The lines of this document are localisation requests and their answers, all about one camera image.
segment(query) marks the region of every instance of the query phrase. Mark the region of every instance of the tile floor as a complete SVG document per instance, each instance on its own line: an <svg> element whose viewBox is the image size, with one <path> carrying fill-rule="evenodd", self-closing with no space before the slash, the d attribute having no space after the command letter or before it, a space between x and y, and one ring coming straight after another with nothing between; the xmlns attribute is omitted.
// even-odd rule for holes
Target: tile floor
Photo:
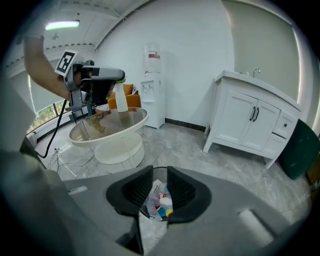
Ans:
<svg viewBox="0 0 320 256"><path fill-rule="evenodd" d="M93 156L90 148L69 144L69 132L74 126L72 123L62 127L50 147L48 155L52 156L54 148L66 143L62 147L64 150L59 157L59 165L70 161L82 165ZM291 180L277 163L267 170L262 157L217 144L213 144L208 153L203 153L206 141L203 132L173 124L165 123L158 130L145 126L137 132L143 138L145 150L141 166L176 166L241 184L291 223L306 217L311 209L310 189L306 179ZM38 143L38 152L45 152L51 136L48 135ZM42 162L45 166L51 166L50 169L57 170L56 158L49 156ZM60 166L58 172L62 180L109 174L106 165L98 162L95 157L84 166L73 163ZM155 223L142 215L140 226L143 246L148 252L165 233L166 224Z"/></svg>

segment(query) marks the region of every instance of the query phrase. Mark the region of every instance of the ceiling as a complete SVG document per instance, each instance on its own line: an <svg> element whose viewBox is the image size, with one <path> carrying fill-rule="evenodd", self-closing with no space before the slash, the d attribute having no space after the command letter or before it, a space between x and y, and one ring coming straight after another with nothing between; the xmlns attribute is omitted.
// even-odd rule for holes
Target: ceiling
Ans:
<svg viewBox="0 0 320 256"><path fill-rule="evenodd" d="M45 31L44 49L92 45L96 49L104 37L128 14L148 0L55 0L49 22L79 20L78 27ZM9 68L23 59L23 45L14 44L5 58Z"/></svg>

